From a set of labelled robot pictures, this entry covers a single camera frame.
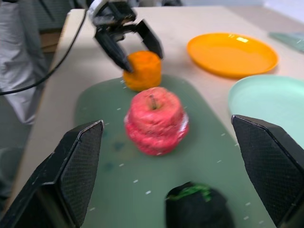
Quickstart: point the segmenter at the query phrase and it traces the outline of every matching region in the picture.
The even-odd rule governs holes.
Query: table
[[[163,72],[189,81],[234,136],[227,106],[229,89],[236,82],[196,67],[186,54],[187,42],[202,33],[235,32],[260,39],[280,55],[276,74],[304,78],[303,55],[267,36],[267,31],[301,31],[304,25],[262,7],[136,8],[137,21],[145,18],[162,42]],[[60,38],[54,65],[65,54],[84,11],[71,10]],[[74,127],[79,95],[96,83],[121,77],[122,71],[93,39],[95,28],[87,19],[68,58],[48,80],[36,122],[28,139],[9,205],[35,168],[53,152],[63,134]],[[137,35],[121,42],[128,53],[143,48]]]

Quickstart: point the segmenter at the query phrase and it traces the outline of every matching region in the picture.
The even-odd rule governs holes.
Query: toy apple
[[[148,155],[172,151],[189,130],[189,119],[178,97],[162,87],[138,93],[124,119],[126,133]]]

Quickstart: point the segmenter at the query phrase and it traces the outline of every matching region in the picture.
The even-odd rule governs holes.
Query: gray pants
[[[31,85],[46,73],[32,0],[0,0],[0,89]],[[33,123],[42,88],[6,95],[22,123]]]

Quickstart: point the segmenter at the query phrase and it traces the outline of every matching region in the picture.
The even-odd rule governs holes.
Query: orange object
[[[256,39],[232,33],[210,33],[187,45],[192,60],[205,70],[226,77],[263,74],[278,63],[278,55]]]
[[[151,51],[138,51],[130,54],[128,60],[133,72],[123,72],[127,87],[135,91],[143,91],[159,86],[162,79],[161,59]]]

